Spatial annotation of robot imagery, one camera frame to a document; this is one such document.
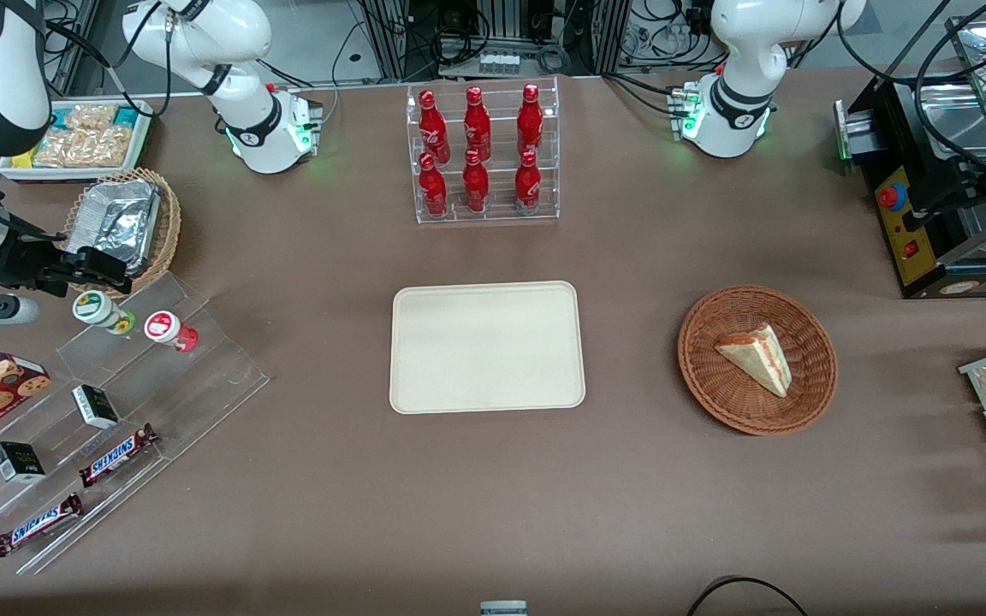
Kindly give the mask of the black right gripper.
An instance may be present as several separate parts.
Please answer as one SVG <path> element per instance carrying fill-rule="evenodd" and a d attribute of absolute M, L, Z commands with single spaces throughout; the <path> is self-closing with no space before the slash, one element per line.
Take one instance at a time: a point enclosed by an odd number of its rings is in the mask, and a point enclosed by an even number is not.
<path fill-rule="evenodd" d="M 70 289 L 127 297 L 132 293 L 132 280 L 125 262 L 93 246 L 70 253 L 54 242 L 27 239 L 10 231 L 0 246 L 0 287 L 54 297 L 65 297 Z"/>

